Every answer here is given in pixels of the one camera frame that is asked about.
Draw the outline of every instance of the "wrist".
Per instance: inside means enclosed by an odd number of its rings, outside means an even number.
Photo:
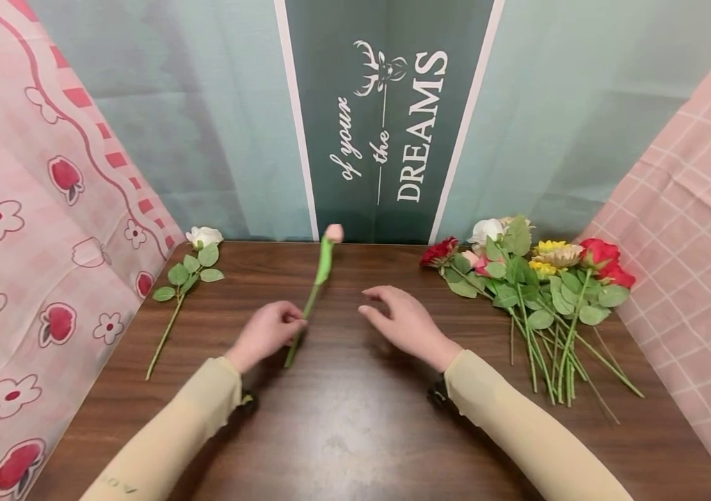
[[[224,357],[241,375],[249,372],[250,369],[254,368],[255,364],[260,362],[260,359],[248,353],[246,349],[242,349],[238,344],[234,344],[233,347],[228,349]]]
[[[444,374],[462,349],[460,344],[442,334],[440,342],[436,344],[427,362],[437,373]]]

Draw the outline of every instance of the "beige sleeve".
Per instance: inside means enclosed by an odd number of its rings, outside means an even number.
[[[165,500],[204,443],[241,401],[241,376],[209,358],[163,410],[130,439],[82,501]]]
[[[456,356],[445,384],[462,415],[517,463],[547,501],[632,501],[581,441],[475,353]]]

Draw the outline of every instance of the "white rose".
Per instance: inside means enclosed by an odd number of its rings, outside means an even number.
[[[186,233],[186,238],[189,239],[192,246],[197,250],[206,246],[216,246],[219,242],[224,240],[222,232],[216,228],[208,228],[207,226],[201,228],[193,226],[191,232]]]
[[[475,226],[472,227],[472,236],[467,240],[467,242],[483,246],[486,244],[487,238],[497,242],[497,238],[501,237],[504,233],[505,230],[502,223],[496,218],[485,218],[484,220],[475,223]]]

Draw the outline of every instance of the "pink backdrop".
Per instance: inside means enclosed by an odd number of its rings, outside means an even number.
[[[32,484],[181,238],[32,12],[0,0],[0,498]]]
[[[711,453],[711,73],[584,236],[623,248],[620,316]]]

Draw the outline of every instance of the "table surface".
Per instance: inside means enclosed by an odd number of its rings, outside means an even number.
[[[177,249],[155,287],[166,284],[166,270],[187,249]],[[225,242],[218,265],[225,280],[191,292],[150,381],[144,381],[146,367],[175,303],[146,299],[28,499],[77,500],[203,360],[225,352],[254,310],[283,299],[302,307],[318,251],[316,244]],[[604,340],[647,398],[631,394],[602,366],[588,363],[587,370],[619,426],[583,383],[571,409],[533,394],[522,349],[509,364],[507,315],[483,299],[452,294],[433,269],[419,268],[423,251],[336,247],[294,366],[281,369],[281,352],[245,376],[259,409],[231,418],[170,500],[541,499],[480,429],[431,405],[425,394],[433,371],[381,347],[356,306],[363,289],[383,284],[423,302],[442,331],[551,412],[636,501],[711,500],[707,450],[618,317],[602,324]]]

